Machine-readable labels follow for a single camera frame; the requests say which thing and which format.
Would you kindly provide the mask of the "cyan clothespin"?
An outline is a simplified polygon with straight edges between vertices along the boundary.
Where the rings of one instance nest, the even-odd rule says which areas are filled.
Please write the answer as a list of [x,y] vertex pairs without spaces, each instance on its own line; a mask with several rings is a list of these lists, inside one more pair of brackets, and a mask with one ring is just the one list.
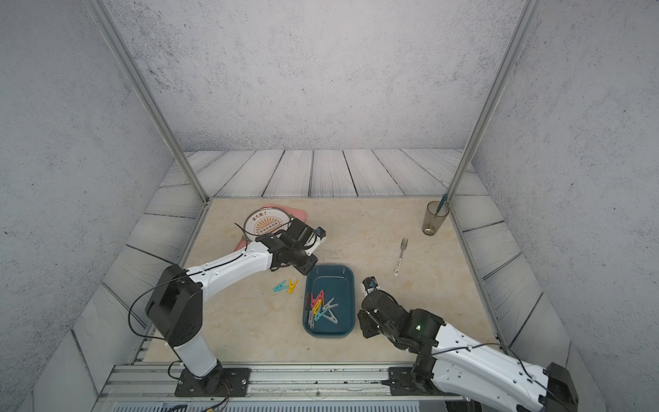
[[289,285],[288,281],[283,281],[280,284],[278,284],[277,286],[275,286],[273,288],[273,291],[274,292],[279,292],[279,291],[283,291],[283,290],[288,290],[288,285]]

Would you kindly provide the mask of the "teal storage box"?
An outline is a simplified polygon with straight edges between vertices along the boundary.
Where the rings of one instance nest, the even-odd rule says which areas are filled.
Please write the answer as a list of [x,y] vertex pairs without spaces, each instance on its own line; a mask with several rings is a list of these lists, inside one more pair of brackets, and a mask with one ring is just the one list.
[[307,275],[302,324],[315,338],[344,338],[355,327],[355,276],[342,264],[318,264]]

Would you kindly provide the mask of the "red clothespin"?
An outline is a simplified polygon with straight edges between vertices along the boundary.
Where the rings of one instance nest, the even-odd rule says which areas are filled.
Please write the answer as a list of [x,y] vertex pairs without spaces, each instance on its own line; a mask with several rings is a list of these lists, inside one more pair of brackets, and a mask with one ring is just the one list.
[[321,290],[316,297],[312,296],[311,308],[317,307],[319,305],[319,301],[322,302],[323,299],[324,299],[324,290]]

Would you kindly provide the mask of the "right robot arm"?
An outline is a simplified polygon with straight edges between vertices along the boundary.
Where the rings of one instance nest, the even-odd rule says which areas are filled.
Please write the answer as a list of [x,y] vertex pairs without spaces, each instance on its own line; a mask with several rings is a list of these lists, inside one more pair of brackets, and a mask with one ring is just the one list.
[[440,391],[499,411],[576,411],[578,393],[559,364],[521,360],[500,343],[480,343],[423,309],[407,311],[387,292],[368,286],[358,312],[365,338],[385,336],[414,354],[408,391]]

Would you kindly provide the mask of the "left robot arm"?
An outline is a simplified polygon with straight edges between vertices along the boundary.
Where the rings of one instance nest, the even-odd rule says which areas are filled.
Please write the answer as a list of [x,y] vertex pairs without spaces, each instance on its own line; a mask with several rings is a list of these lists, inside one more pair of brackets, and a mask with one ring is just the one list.
[[247,276],[283,265],[308,274],[317,264],[314,252],[321,244],[316,240],[291,247],[275,239],[254,241],[207,264],[187,269],[172,265],[163,271],[145,313],[195,379],[220,374],[221,363],[202,333],[204,304]]

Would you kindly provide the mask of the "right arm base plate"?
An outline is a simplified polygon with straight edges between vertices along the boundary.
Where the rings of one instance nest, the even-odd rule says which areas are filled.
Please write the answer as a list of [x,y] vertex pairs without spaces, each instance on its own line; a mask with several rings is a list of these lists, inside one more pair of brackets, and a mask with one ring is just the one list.
[[412,376],[411,367],[390,367],[388,379],[381,382],[390,389],[391,396],[440,396],[444,395],[429,381]]

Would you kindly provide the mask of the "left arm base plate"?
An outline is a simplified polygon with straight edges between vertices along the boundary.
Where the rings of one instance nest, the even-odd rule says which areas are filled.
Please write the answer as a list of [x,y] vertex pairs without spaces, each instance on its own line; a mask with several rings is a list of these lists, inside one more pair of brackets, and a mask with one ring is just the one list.
[[244,398],[252,370],[246,367],[216,367],[207,376],[197,378],[187,368],[178,378],[176,398]]

